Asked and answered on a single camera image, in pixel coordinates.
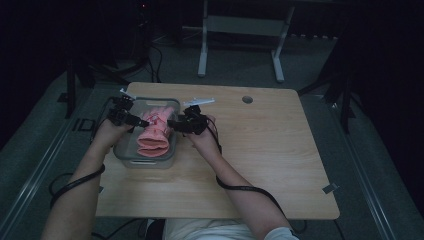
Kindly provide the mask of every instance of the pink object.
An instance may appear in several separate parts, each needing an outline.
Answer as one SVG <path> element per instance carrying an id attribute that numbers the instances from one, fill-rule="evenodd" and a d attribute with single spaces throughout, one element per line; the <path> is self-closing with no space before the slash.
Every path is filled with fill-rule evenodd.
<path id="1" fill-rule="evenodd" d="M 169 149 L 168 137 L 172 129 L 168 127 L 167 120 L 174 112 L 172 107 L 152 108 L 144 113 L 142 119 L 150 125 L 137 138 L 140 146 L 137 152 L 147 157 L 158 157 Z"/>

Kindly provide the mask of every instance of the white metal frame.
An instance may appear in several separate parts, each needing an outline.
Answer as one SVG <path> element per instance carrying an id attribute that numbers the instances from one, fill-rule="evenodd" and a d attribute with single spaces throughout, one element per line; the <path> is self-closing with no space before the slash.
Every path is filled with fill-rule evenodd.
<path id="1" fill-rule="evenodd" d="M 203 1 L 203 27 L 202 27 L 202 49 L 200 51 L 199 77 L 206 76 L 206 64 L 208 58 L 208 32 L 226 32 L 239 34 L 255 34 L 263 36 L 280 37 L 278 46 L 271 51 L 272 62 L 274 64 L 275 77 L 277 82 L 284 81 L 284 74 L 280 62 L 280 54 L 284 41 L 287 37 L 287 31 L 293 16 L 294 7 L 290 7 L 284 21 L 252 19 L 208 15 L 208 0 Z"/>

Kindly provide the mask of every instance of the clear plastic tray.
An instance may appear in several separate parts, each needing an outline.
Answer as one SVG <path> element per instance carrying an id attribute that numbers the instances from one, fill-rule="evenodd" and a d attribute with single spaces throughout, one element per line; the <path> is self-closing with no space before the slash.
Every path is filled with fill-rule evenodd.
<path id="1" fill-rule="evenodd" d="M 180 112 L 180 102 L 172 98 L 137 98 L 130 113 L 135 116 L 143 116 L 144 112 L 154 107 L 173 107 L 174 113 L 170 119 L 176 119 Z M 144 131 L 142 127 L 135 127 L 132 133 L 125 133 L 124 136 L 113 148 L 115 156 L 122 160 L 122 163 L 128 168 L 169 168 L 172 166 L 175 153 L 177 136 L 174 131 L 171 132 L 169 140 L 169 149 L 162 156 L 146 157 L 137 153 L 138 136 Z"/>

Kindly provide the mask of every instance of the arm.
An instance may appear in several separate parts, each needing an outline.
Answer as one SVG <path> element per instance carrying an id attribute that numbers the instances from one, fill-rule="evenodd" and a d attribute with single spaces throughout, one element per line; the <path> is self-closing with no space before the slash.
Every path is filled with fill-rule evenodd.
<path id="1" fill-rule="evenodd" d="M 252 186 L 220 154 L 210 131 L 205 130 L 200 135 L 188 134 L 187 137 L 222 182 L 230 186 Z M 275 228 L 290 228 L 286 217 L 267 196 L 250 191 L 226 190 L 226 193 L 257 239 L 264 239 Z"/>
<path id="2" fill-rule="evenodd" d="M 99 170 L 110 147 L 130 128 L 105 120 L 69 182 Z M 91 239 L 99 185 L 97 176 L 63 194 L 48 216 L 42 239 Z"/>

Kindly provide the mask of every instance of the wrist-mounted device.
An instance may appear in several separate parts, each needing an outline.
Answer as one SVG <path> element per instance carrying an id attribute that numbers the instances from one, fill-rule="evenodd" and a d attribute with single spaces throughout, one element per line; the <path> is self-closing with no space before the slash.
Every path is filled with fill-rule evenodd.
<path id="1" fill-rule="evenodd" d="M 149 122 L 129 112 L 134 105 L 134 100 L 128 95 L 122 95 L 121 98 L 113 98 L 115 106 L 109 109 L 107 118 L 116 126 L 123 124 L 138 127 L 149 126 Z M 177 132 L 200 135 L 208 126 L 208 118 L 200 112 L 199 105 L 190 106 L 184 110 L 184 115 L 178 115 L 177 120 L 168 120 L 167 124 Z"/>
<path id="2" fill-rule="evenodd" d="M 199 105 L 184 110 L 184 115 L 178 115 L 177 120 L 168 120 L 168 126 L 177 132 L 200 135 L 208 126 L 208 118 L 200 114 Z"/>
<path id="3" fill-rule="evenodd" d="M 115 126 L 121 126 L 123 124 L 128 124 L 135 127 L 149 126 L 149 122 L 144 121 L 140 117 L 134 116 L 129 112 L 134 105 L 133 101 L 133 98 L 126 95 L 122 95 L 121 98 L 114 98 L 113 103 L 115 106 L 109 109 L 107 118 Z"/>

